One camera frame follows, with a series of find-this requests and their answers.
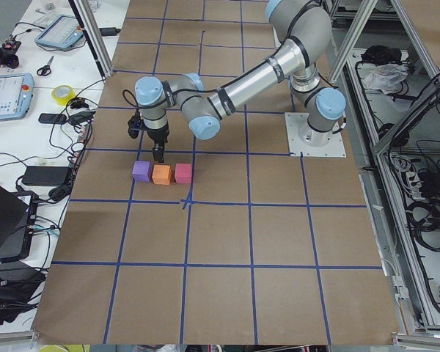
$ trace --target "orange cube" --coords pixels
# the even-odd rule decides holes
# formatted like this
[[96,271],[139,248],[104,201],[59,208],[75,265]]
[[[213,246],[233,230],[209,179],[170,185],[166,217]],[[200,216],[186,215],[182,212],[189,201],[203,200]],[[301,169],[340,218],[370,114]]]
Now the orange cube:
[[153,183],[169,186],[171,184],[171,173],[170,165],[155,165],[152,173]]

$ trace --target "device screen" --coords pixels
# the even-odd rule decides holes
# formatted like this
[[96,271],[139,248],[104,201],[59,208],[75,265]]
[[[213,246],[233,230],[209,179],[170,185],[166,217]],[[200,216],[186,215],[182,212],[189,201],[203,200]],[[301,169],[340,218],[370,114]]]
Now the device screen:
[[23,79],[23,76],[0,78],[0,115],[16,113]]
[[62,17],[51,28],[46,29],[40,39],[50,43],[64,44],[77,26],[78,21],[75,18]]

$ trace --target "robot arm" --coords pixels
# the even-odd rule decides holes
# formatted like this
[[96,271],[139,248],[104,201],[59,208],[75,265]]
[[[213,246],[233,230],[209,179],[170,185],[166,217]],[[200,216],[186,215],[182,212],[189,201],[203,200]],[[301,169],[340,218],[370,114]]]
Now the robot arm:
[[315,66],[331,39],[331,20],[314,0],[270,0],[266,16],[281,46],[258,66],[208,97],[202,96],[205,91],[196,73],[164,82],[156,77],[137,81],[136,99],[144,119],[134,116],[129,121],[129,134],[136,138],[139,130],[147,131],[155,142],[156,161],[163,162],[169,134],[167,108],[179,106],[194,135],[210,139],[219,132],[220,120],[287,77],[292,93],[310,112],[303,140],[315,146],[327,143],[345,108],[342,93],[323,87]]

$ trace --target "colored block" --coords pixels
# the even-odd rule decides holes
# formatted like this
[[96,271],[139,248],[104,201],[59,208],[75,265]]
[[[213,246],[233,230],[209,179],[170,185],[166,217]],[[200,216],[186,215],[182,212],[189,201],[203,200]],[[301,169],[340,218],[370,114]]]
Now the colored block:
[[176,183],[191,183],[192,179],[192,165],[190,164],[176,164],[175,170]]
[[149,161],[136,161],[133,165],[132,176],[135,181],[150,182],[152,166]]
[[156,185],[171,184],[171,166],[170,165],[155,165],[152,174],[153,183]]

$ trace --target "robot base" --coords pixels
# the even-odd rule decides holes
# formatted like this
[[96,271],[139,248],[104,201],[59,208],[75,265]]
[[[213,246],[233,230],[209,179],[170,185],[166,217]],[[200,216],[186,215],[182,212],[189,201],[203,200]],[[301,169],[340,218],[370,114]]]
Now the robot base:
[[301,140],[298,130],[302,124],[307,123],[307,119],[308,114],[305,113],[285,113],[290,154],[298,157],[303,153],[303,156],[345,158],[345,148],[340,133],[333,134],[329,143],[323,147],[312,147]]

